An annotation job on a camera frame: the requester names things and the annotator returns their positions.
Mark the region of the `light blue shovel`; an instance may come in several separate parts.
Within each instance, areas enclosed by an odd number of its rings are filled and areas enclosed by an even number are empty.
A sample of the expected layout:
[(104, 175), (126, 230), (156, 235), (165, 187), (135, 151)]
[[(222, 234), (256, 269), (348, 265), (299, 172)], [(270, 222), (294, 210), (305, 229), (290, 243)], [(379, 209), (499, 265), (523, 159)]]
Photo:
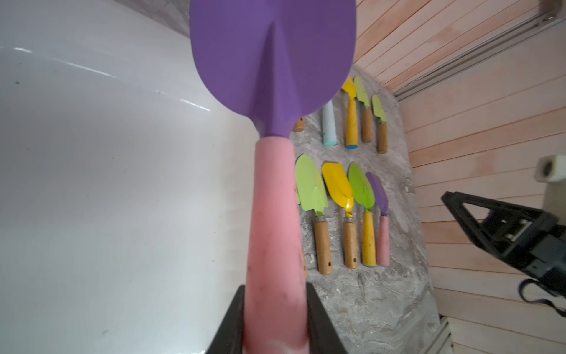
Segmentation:
[(322, 136), (324, 146), (332, 147), (337, 144), (335, 113), (332, 100), (326, 103), (322, 108)]

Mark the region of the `narrow green trowel wooden handle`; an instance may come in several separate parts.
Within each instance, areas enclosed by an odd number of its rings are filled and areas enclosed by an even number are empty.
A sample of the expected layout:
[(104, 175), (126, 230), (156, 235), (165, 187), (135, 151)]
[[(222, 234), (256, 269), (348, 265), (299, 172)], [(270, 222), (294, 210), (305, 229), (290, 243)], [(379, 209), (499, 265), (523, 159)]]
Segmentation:
[(313, 211), (314, 236), (318, 271), (323, 275), (333, 273), (330, 250), (329, 224), (324, 216), (328, 208), (327, 191), (318, 167), (306, 154), (296, 160), (296, 187), (304, 211)]

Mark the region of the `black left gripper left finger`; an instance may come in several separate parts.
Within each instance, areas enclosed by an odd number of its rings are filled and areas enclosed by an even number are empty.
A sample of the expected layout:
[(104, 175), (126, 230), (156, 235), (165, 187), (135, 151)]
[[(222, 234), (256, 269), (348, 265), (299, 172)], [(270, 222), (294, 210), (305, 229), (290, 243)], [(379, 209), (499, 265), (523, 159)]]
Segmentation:
[(245, 286), (241, 285), (205, 354), (242, 354)]

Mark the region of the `purple shovel square blade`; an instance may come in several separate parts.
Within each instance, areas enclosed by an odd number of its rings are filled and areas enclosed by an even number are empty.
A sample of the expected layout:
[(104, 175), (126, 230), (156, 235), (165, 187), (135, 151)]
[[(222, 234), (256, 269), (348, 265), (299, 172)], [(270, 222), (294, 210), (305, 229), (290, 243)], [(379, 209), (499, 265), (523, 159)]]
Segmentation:
[(389, 199), (383, 183), (378, 176), (367, 172), (366, 177), (374, 192), (375, 202), (380, 210), (380, 221), (377, 236), (377, 264), (382, 267), (390, 266), (390, 237), (389, 237)]

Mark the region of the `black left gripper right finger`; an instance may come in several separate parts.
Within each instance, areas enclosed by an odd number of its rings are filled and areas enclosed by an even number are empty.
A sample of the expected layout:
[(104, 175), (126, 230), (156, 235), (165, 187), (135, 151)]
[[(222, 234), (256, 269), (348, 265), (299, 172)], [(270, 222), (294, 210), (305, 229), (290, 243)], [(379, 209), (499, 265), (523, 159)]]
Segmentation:
[(347, 354), (315, 287), (307, 283), (307, 329), (310, 354)]

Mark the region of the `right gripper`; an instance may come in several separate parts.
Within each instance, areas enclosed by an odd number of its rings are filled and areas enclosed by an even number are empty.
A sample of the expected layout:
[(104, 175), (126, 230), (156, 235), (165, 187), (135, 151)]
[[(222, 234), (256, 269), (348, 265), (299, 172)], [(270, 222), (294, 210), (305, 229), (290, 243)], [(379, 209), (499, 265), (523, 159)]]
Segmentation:
[(565, 226), (557, 216), (460, 192), (446, 192), (442, 201), (474, 245), (552, 295), (565, 295)]

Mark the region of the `green spade wooden handle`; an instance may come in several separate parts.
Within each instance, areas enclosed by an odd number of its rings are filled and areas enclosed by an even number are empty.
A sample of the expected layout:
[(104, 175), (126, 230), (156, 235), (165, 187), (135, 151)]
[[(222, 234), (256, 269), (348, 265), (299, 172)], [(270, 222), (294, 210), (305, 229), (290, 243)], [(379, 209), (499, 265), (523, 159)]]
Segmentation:
[(374, 94), (371, 97), (371, 103), (373, 108), (373, 114), (379, 120), (378, 123), (378, 138), (377, 138), (377, 150), (380, 154), (386, 154), (389, 149), (389, 140), (388, 140), (388, 126), (387, 126), (387, 117), (385, 110), (383, 108), (383, 104), (380, 101), (380, 98)]

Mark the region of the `green shovel yellow blue handle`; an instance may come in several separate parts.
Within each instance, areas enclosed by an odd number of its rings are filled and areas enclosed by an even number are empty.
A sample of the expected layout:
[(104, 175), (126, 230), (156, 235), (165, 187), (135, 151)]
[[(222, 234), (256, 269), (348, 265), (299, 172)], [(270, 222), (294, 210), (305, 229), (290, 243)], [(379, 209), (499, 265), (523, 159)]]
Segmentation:
[(355, 162), (349, 165), (348, 179), (355, 201), (363, 207), (362, 264), (375, 267), (377, 257), (372, 212), (375, 205), (374, 191), (363, 169)]

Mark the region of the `purple shovel round blade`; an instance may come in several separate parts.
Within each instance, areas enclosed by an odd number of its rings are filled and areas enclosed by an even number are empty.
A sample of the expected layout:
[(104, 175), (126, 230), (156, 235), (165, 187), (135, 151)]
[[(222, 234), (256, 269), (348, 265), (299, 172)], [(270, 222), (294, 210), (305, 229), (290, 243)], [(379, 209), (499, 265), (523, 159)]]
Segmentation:
[(190, 38), (206, 88), (249, 118), (259, 134), (243, 353), (307, 353), (307, 282), (290, 133), (345, 83), (355, 53), (356, 4), (192, 1)]

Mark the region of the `olive green pointed shovel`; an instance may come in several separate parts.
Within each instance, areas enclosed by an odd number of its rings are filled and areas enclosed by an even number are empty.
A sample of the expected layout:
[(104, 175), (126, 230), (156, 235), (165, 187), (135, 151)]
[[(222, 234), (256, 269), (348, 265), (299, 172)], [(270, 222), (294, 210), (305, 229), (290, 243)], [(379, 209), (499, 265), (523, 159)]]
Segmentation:
[(293, 127), (293, 132), (299, 133), (305, 130), (306, 121), (304, 117), (301, 117), (296, 121), (296, 124)]

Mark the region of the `light green shovel wooden handle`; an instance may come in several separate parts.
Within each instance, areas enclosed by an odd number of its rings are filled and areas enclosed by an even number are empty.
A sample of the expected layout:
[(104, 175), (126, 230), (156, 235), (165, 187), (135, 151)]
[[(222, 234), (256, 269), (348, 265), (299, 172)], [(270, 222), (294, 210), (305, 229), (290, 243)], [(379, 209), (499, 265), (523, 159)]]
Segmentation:
[(373, 114), (371, 111), (371, 104), (366, 92), (363, 79), (359, 76), (353, 79), (358, 101), (363, 104), (363, 114), (362, 114), (362, 141), (366, 144), (372, 143), (374, 138), (374, 128), (373, 128)]

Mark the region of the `white plastic storage box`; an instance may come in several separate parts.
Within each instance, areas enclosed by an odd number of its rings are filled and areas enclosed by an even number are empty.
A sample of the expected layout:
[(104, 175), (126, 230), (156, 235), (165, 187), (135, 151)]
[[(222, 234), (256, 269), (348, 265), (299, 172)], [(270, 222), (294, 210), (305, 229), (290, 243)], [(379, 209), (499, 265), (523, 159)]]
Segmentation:
[(246, 276), (257, 132), (190, 39), (1, 3), (1, 351), (204, 353)]

